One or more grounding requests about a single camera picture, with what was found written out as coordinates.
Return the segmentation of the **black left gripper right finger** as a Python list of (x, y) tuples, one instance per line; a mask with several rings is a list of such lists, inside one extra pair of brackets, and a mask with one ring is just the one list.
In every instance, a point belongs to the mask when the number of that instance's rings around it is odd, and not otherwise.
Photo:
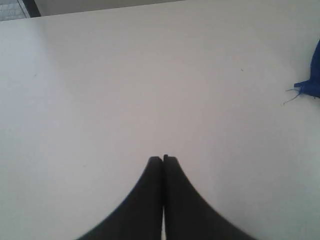
[(163, 156), (163, 206), (168, 240), (253, 239), (216, 212), (169, 155)]

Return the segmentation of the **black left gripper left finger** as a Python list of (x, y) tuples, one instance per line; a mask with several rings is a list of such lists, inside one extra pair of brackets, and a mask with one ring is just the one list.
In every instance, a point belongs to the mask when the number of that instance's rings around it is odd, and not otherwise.
[(160, 240), (162, 238), (163, 161), (151, 157), (134, 188), (81, 240)]

